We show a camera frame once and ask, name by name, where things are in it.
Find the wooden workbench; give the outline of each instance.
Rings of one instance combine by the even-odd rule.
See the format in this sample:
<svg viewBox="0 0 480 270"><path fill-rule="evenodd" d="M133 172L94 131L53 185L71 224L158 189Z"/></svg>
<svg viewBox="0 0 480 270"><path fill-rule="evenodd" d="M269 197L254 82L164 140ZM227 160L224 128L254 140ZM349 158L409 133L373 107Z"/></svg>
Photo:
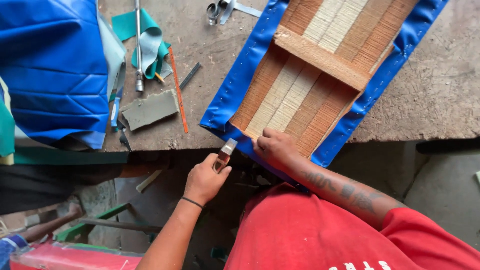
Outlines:
<svg viewBox="0 0 480 270"><path fill-rule="evenodd" d="M110 19L133 10L133 0L99 0L99 9ZM267 0L239 0L263 10ZM179 80L200 62L202 67L183 89L189 132L183 131L180 114L126 136L134 151L221 147L223 141L198 123L257 18L233 11L225 25L210 26L205 13L210 0L141 0L172 44ZM398 72L384 94L350 138L351 142L405 141L434 138L473 138L480 135L480 5L475 0L450 0L428 33ZM127 75L120 105L139 95L134 90L135 68L128 49ZM175 87L146 80L143 98ZM124 124L126 120L119 117ZM126 151L119 133L107 128L103 150Z"/></svg>

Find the black wristband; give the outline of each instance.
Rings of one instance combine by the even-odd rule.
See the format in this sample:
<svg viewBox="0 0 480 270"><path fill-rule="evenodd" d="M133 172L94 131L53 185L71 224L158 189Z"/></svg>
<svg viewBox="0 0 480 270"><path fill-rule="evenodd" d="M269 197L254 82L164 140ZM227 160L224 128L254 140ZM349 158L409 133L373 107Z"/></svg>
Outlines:
<svg viewBox="0 0 480 270"><path fill-rule="evenodd" d="M192 201L192 200L190 200L190 199L187 198L187 197L182 196L181 199L184 199L184 200L189 201L189 202L191 202L191 203L193 203L193 204L195 204L195 205L198 205L198 207L200 207L201 209L204 208L201 204L197 203L196 201Z"/></svg>

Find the red t-shirt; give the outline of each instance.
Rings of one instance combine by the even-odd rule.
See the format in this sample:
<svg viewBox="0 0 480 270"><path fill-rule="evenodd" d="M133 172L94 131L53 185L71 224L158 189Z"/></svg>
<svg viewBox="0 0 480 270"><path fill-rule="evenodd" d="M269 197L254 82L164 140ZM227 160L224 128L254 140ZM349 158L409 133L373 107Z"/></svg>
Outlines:
<svg viewBox="0 0 480 270"><path fill-rule="evenodd" d="M480 253L417 211L379 232L316 195L282 184L250 200L226 270L480 269Z"/></svg>

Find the metal wrench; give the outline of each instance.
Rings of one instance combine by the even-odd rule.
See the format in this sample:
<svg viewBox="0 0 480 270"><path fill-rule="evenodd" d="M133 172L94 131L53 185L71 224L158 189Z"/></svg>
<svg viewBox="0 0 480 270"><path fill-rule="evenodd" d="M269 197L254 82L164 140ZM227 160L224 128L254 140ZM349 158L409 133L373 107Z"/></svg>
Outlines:
<svg viewBox="0 0 480 270"><path fill-rule="evenodd" d="M140 48L140 0L135 0L135 19L137 26L137 72L135 72L135 91L144 91L144 73L142 72L142 50Z"/></svg>

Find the blue vinyl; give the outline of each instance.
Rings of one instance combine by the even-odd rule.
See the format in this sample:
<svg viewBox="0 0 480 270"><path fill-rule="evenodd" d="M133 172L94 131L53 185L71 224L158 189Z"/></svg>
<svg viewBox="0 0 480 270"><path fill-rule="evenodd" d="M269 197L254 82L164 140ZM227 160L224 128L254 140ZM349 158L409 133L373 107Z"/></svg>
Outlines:
<svg viewBox="0 0 480 270"><path fill-rule="evenodd" d="M419 0L403 22L402 28L393 43L394 50L380 65L367 84L365 92L353 103L350 111L338 121L332 132L312 153L312 162L322 167L327 167L330 164L353 130L418 45L446 2L447 0ZM273 33L276 31L286 7L287 2L285 0L270 0L268 2L238 58L208 106L200 125L208 128L210 132L225 141L229 138L237 140L239 142L237 148L240 151L280 178L291 182L292 180L288 176L271 168L258 157L253 151L250 138L228 122L243 101L253 78L253 73L268 49ZM253 44L256 45L255 50L251 48Z"/></svg>
<svg viewBox="0 0 480 270"><path fill-rule="evenodd" d="M96 12L95 0L0 1L0 76L35 141L75 135L102 146L108 74Z"/></svg>

